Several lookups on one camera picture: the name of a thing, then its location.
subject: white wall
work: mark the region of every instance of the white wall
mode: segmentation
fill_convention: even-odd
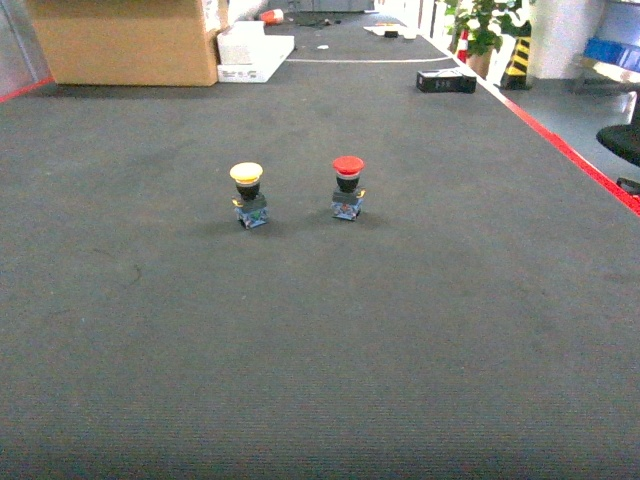
[[[574,59],[595,34],[604,6],[605,0],[537,0],[531,6],[531,76],[577,77]]]

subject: red edge stripe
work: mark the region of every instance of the red edge stripe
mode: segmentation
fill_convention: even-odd
[[[34,83],[32,85],[28,85],[26,87],[20,88],[15,92],[11,92],[8,95],[4,95],[0,97],[0,103],[6,102],[7,100],[11,100],[12,98],[19,97],[20,95],[24,95],[25,93],[29,93],[30,91],[35,90],[36,88],[40,88],[43,85],[46,85],[51,82],[53,82],[53,77],[48,77],[48,78],[45,78],[44,80],[40,80],[38,83]]]
[[[591,165],[582,155],[576,152],[562,137],[547,130],[540,122],[525,112],[518,105],[506,98],[504,95],[492,92],[509,110],[522,119],[530,128],[547,140],[551,145],[560,151],[565,157],[571,160],[584,173],[589,175],[594,181],[604,187],[611,195],[616,197],[629,210],[640,217],[640,199],[635,198],[625,192],[622,188],[600,170]]]

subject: office chair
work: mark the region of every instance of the office chair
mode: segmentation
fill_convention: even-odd
[[[596,139],[618,157],[640,167],[640,102],[634,107],[629,124],[604,127]],[[640,195],[639,182],[620,177],[616,184],[631,195]]]

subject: cardboard box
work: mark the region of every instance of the cardboard box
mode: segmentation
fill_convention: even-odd
[[[215,26],[227,26],[227,1],[215,1],[217,22],[203,0],[26,5],[59,84],[209,86],[218,79]]]
[[[218,81],[221,83],[265,83],[282,65],[295,46],[294,37],[285,35],[265,36],[268,47],[266,57],[251,65],[218,65]]]

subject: small black device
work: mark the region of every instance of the small black device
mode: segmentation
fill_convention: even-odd
[[[416,87],[425,93],[476,91],[475,75],[466,75],[457,69],[425,70],[418,72]]]

